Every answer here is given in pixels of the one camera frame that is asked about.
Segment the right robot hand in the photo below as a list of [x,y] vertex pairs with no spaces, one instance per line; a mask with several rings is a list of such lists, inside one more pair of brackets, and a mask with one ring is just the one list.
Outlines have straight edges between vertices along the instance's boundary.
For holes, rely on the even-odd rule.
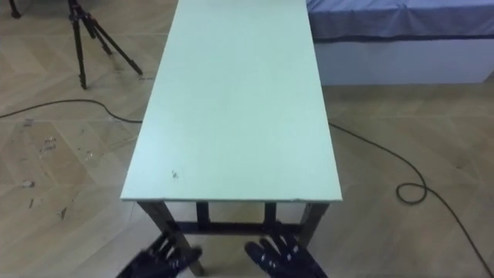
[[248,257],[271,278],[328,278],[328,275],[292,234],[270,233],[244,245]]

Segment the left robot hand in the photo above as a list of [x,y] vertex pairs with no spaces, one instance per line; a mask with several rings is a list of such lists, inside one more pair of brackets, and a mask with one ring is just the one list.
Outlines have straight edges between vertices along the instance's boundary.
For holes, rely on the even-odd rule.
[[175,278],[197,263],[202,254],[201,247],[181,248],[172,234],[163,232],[137,253],[116,278]]

